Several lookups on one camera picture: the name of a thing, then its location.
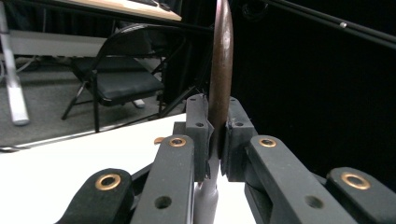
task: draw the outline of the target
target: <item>gray carpet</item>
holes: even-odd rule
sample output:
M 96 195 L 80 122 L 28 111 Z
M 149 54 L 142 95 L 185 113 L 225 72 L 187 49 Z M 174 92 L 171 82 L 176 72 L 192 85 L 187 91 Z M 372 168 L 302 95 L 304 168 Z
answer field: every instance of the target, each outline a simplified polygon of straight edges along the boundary
M 6 81 L 0 83 L 0 145 L 16 146 L 69 134 L 93 130 L 92 103 L 75 105 L 66 120 L 61 120 L 68 103 L 76 94 L 79 82 L 68 67 L 51 63 L 32 64 L 19 73 L 27 104 L 30 123 L 15 126 L 12 123 L 7 97 Z M 84 91 L 80 100 L 92 96 Z M 115 125 L 158 111 L 156 97 L 144 99 L 145 108 L 136 108 L 132 103 L 111 107 L 99 107 L 100 125 Z M 169 116 L 181 113 L 183 105 Z

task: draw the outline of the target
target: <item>white table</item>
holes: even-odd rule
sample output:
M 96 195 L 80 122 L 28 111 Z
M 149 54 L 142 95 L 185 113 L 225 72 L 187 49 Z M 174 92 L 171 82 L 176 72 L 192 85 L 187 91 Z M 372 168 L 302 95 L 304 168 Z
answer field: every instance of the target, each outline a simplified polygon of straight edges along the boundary
M 106 168 L 130 174 L 154 161 L 154 139 L 172 134 L 173 116 L 32 149 L 0 154 L 0 223 L 54 223 L 87 178 Z M 218 181 L 215 223 L 255 223 L 243 183 Z

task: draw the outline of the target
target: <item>chair backrest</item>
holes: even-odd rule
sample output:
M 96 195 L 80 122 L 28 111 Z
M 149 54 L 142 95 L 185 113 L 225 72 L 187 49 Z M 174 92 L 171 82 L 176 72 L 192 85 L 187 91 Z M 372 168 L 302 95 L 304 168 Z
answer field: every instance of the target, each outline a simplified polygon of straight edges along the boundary
M 163 62 L 165 63 L 181 49 L 185 42 L 186 36 L 181 28 L 142 23 L 133 24 L 121 29 L 105 41 L 96 56 L 92 70 L 106 56 L 165 58 Z

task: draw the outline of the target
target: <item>black curtain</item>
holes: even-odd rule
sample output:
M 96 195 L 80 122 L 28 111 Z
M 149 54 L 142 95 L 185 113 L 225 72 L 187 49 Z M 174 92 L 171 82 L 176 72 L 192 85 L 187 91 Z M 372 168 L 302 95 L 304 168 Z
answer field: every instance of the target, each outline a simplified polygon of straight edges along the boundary
M 305 2 L 395 35 L 394 1 Z M 396 190 L 396 51 L 276 7 L 249 22 L 239 4 L 232 94 L 258 132 L 316 174 L 348 166 Z

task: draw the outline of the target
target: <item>bronze rod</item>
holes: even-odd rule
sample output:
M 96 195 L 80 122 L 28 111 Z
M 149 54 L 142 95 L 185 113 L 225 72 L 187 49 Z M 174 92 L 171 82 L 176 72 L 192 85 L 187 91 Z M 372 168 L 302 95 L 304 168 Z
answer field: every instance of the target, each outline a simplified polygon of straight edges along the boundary
M 209 146 L 210 179 L 194 191 L 194 224 L 212 224 L 219 199 L 217 180 L 230 103 L 233 69 L 233 21 L 228 0 L 218 0 L 213 40 L 208 120 L 214 127 Z
M 208 120 L 215 128 L 209 153 L 221 156 L 233 74 L 233 20 L 227 0 L 218 0 L 209 90 Z

